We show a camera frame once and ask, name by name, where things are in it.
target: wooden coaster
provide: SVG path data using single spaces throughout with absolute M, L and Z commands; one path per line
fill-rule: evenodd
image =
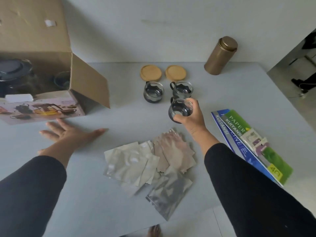
M 140 70 L 140 77 L 144 81 L 159 81 L 161 75 L 161 70 L 154 65 L 143 66 Z
M 182 66 L 168 66 L 166 77 L 171 81 L 183 80 L 186 77 L 186 70 Z

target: cardboard box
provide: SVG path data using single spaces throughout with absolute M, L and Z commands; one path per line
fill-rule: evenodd
M 0 0 L 0 14 L 0 60 L 31 61 L 44 87 L 33 100 L 0 98 L 0 119 L 18 124 L 85 115 L 76 92 L 110 107 L 107 80 L 71 51 L 61 0 Z M 52 85 L 62 71 L 71 71 L 66 91 Z

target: black sleeve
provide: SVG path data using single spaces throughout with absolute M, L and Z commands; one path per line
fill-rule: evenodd
M 238 237 L 315 235 L 310 211 L 225 144 L 212 146 L 204 163 Z
M 49 156 L 34 157 L 1 180 L 0 236 L 42 236 L 65 181 L 64 166 Z

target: foot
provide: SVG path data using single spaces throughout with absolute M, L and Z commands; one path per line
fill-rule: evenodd
M 160 237 L 160 236 L 161 236 L 160 225 L 154 225 L 149 228 L 147 237 Z
M 297 87 L 300 87 L 300 84 L 303 83 L 301 79 L 292 79 L 291 82 L 293 82 Z

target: green receipt book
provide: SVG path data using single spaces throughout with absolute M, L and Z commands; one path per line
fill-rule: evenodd
M 247 149 L 254 153 L 275 180 L 285 184 L 293 169 L 270 147 L 267 139 L 262 138 L 235 110 L 222 115 L 221 119 Z

